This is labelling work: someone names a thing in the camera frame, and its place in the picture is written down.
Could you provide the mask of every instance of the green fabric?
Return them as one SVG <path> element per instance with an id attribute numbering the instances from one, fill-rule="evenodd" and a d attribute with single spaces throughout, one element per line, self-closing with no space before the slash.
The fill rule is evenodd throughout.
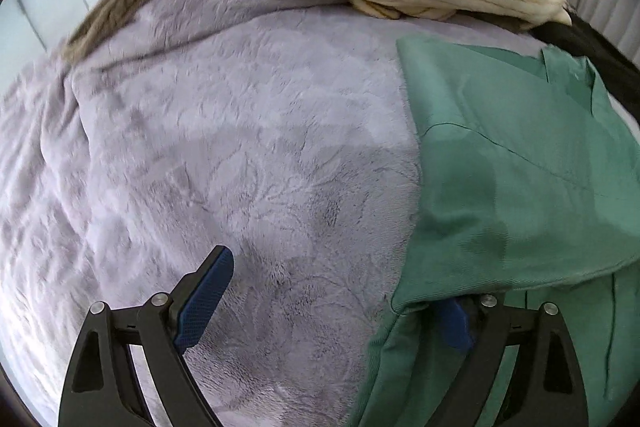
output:
<path id="1" fill-rule="evenodd" d="M 426 36 L 398 51 L 420 140 L 419 216 L 348 425 L 424 427 L 462 363 L 428 302 L 488 291 L 560 306 L 590 425 L 606 425 L 640 377 L 638 144 L 587 59 Z M 515 354 L 480 426 L 492 425 Z"/>

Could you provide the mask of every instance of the plush bedspread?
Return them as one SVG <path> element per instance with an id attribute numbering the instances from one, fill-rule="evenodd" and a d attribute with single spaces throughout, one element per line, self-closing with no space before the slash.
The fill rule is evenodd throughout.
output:
<path id="1" fill-rule="evenodd" d="M 52 424 L 89 305 L 170 290 L 216 244 L 236 273 L 186 360 L 225 426 L 348 416 L 417 208 L 396 55 L 417 31 L 541 46 L 343 0 L 153 0 L 74 69 L 24 71 L 0 106 L 0 343 Z"/>

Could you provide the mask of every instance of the dark cloth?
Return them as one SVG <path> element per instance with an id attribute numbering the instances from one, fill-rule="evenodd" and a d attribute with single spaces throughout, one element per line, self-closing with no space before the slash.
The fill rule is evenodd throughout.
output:
<path id="1" fill-rule="evenodd" d="M 640 71 L 604 36 L 574 13 L 572 26 L 548 22 L 533 28 L 531 34 L 553 44 L 574 57 L 588 57 L 596 66 L 607 90 L 640 121 Z"/>

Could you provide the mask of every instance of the lavender blanket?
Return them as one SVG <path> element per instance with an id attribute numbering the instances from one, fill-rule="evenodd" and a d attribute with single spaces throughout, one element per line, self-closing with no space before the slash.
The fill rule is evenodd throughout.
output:
<path id="1" fill-rule="evenodd" d="M 216 244 L 236 273 L 186 360 L 222 422 L 345 420 L 417 208 L 395 42 L 419 31 L 541 46 L 343 0 L 153 0 L 78 67 L 24 71 L 0 106 L 0 343 L 48 421 L 90 304 L 170 290 Z"/>

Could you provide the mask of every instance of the blue gripper pad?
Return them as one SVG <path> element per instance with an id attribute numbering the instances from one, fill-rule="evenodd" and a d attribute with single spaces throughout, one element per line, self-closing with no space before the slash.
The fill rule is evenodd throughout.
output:
<path id="1" fill-rule="evenodd" d="M 202 275 L 199 284 L 180 309 L 174 337 L 175 349 L 180 354 L 200 341 L 233 274 L 234 256 L 231 250 L 223 247 L 215 262 Z"/>
<path id="2" fill-rule="evenodd" d="M 470 320 L 456 298 L 431 303 L 438 322 L 438 330 L 447 346 L 466 353 L 474 346 Z"/>

